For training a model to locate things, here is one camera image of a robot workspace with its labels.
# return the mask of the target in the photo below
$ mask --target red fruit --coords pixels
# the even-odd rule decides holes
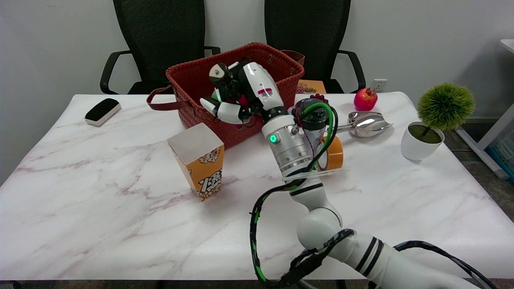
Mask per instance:
[[[363,88],[357,92],[354,98],[354,105],[358,111],[370,111],[377,103],[377,93],[371,88]]]

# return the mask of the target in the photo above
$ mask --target tape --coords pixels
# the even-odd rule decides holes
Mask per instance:
[[[319,145],[317,151],[321,150],[325,139],[326,137],[323,138],[323,142]],[[321,171],[340,169],[343,166],[343,145],[338,137],[334,138],[326,152],[321,155],[318,166]]]

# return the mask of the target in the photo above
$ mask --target floor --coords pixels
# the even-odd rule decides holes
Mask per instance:
[[[491,124],[466,124],[464,129],[468,134],[479,140],[491,127]],[[501,181],[489,168],[473,157],[472,150],[462,141],[457,133],[445,132],[445,144],[456,155],[467,157],[462,159],[463,165],[475,179],[491,195],[496,203],[514,222],[514,185],[510,181]],[[514,280],[495,279],[493,282],[499,289],[514,288]],[[335,288],[333,281],[313,281],[312,285],[320,289]],[[347,281],[348,289],[367,288],[364,280]],[[22,282],[23,289],[154,289],[155,281],[45,281]],[[166,283],[166,289],[257,289],[263,288],[257,281],[171,281]]]

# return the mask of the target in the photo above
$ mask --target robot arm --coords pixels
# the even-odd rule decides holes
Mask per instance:
[[[252,115],[248,107],[235,103],[221,102],[215,98],[201,98],[200,104],[210,114],[226,123],[245,124]]]
[[[202,99],[202,105],[213,115],[221,120],[227,119],[229,123],[235,123],[237,119],[241,120],[243,108],[248,109],[248,112],[252,114],[262,116],[264,120],[262,132],[269,140],[269,145],[282,175],[286,177],[307,171],[311,164],[311,156],[308,154],[307,146],[302,139],[303,130],[295,123],[293,116],[287,114],[278,89],[268,72],[256,63],[240,65],[236,67],[238,71],[235,71],[236,69],[230,71],[230,68],[224,69],[223,66],[215,67],[211,70],[212,73],[214,73],[214,70],[218,70],[218,75],[221,75],[220,69],[224,71],[220,79],[213,81],[216,88],[220,90],[220,94],[228,99],[241,100],[239,93],[242,92],[246,97],[245,105],[234,104],[233,106],[225,106],[227,109],[222,109],[222,105],[218,105],[218,102],[223,102],[223,96],[217,100],[218,102]],[[239,85],[237,89],[233,89],[236,87],[231,82],[233,80]],[[255,219],[252,220],[250,225],[251,238],[252,230],[253,233],[256,231],[256,223],[259,218],[258,210],[272,191],[268,192],[259,198],[252,212]],[[294,201],[304,205],[309,210],[309,214],[300,222],[297,234],[298,240],[307,251],[317,252],[312,254],[315,258],[316,254],[321,256],[323,252],[328,252],[328,256],[348,264],[370,281],[385,289],[477,288],[464,279],[416,263],[383,241],[370,235],[349,234],[350,236],[346,236],[337,244],[332,243],[330,250],[326,249],[324,245],[328,244],[327,240],[329,242],[330,240],[333,241],[344,230],[342,230],[341,215],[327,199],[321,180],[318,176],[308,177],[289,192]],[[252,241],[251,246],[254,264],[256,264],[255,271],[260,276],[262,272],[256,253],[256,244]],[[315,264],[303,264],[302,269],[305,272],[300,278],[321,265],[322,258],[324,256],[318,258]],[[290,282],[275,282],[272,286],[283,287],[298,282],[298,280],[294,280],[295,276],[292,276],[294,274],[288,274],[285,274],[283,278],[290,279]],[[260,276],[259,279],[269,281],[263,276]]]

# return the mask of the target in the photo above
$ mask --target white marble tabletop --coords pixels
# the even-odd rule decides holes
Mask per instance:
[[[74,96],[0,188],[0,279],[255,279],[248,212],[281,184],[264,138],[227,150],[222,190],[201,203],[166,143],[184,130],[177,112],[152,111],[145,96],[110,96],[122,110],[101,127],[86,124],[106,97]],[[353,96],[327,98],[345,123]],[[375,110],[394,129],[371,139],[340,134],[343,170],[322,178],[345,226],[390,245],[425,240],[489,278],[514,278],[510,219],[445,145],[421,163],[401,155],[402,134],[417,120],[405,94],[379,94]],[[258,250],[269,278],[302,250],[296,225],[306,214],[287,193],[267,199]],[[465,276],[434,253],[403,254]],[[362,276],[330,258],[308,276],[354,278]]]

